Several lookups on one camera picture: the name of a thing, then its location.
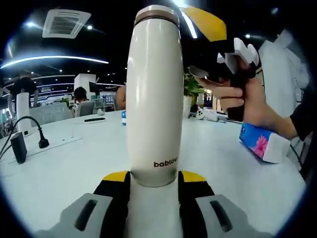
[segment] air conditioner vent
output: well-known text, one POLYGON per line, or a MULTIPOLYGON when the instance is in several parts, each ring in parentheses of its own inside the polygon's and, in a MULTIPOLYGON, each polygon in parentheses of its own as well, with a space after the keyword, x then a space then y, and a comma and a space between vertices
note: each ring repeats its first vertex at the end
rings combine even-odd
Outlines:
POLYGON ((48 12, 43 38, 75 39, 91 14, 82 11, 54 9, 48 12))

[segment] power adapter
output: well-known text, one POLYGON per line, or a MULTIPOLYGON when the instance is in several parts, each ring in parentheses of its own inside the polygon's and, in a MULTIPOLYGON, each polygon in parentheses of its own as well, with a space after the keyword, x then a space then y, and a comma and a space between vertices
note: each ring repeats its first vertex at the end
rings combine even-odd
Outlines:
POLYGON ((25 147, 23 134, 21 132, 16 133, 11 138, 11 145, 12 145, 12 149, 13 149, 16 161, 18 162, 18 164, 23 164, 26 159, 27 150, 25 147))

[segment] hand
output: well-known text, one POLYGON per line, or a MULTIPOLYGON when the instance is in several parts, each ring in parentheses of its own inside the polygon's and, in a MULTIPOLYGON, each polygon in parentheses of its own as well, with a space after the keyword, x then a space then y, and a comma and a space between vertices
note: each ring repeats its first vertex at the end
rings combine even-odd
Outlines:
MULTIPOLYGON (((240 68, 247 69, 249 66, 237 57, 240 68)), ((246 84, 245 100, 240 88, 230 87, 230 79, 220 79, 221 84, 210 82, 203 78, 195 79, 212 94, 220 99, 222 109, 226 112, 228 108, 238 107, 245 104, 243 121, 257 126, 266 126, 268 105, 265 102, 265 94, 262 83, 258 78, 251 78, 246 84)))

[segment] office desk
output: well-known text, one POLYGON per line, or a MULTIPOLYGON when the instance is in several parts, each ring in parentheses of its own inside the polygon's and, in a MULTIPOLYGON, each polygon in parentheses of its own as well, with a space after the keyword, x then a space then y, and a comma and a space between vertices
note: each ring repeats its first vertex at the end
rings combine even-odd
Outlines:
MULTIPOLYGON (((83 139, 27 158, 18 165, 12 150, 0 162, 2 187, 21 221, 32 231, 49 229, 61 211, 86 192, 94 192, 110 173, 129 169, 126 127, 121 112, 106 113, 106 122, 81 124, 96 115, 43 125, 53 141, 83 139)), ((216 194, 223 194, 248 215, 251 226, 275 234, 293 212, 305 183, 293 164, 263 163, 239 142, 241 125, 185 119, 179 168, 204 176, 216 194)), ((26 138, 36 147, 38 132, 26 138)), ((177 181, 159 188, 131 181, 128 237, 182 237, 177 181)))

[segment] pink flower print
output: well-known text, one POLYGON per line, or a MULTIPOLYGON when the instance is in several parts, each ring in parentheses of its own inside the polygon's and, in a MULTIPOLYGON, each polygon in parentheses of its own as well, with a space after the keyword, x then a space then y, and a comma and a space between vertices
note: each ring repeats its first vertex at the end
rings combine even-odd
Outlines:
POLYGON ((254 148, 252 148, 252 150, 257 156, 259 156, 260 158, 263 158, 267 144, 268 144, 268 141, 266 140, 264 136, 261 135, 257 140, 257 145, 254 148))

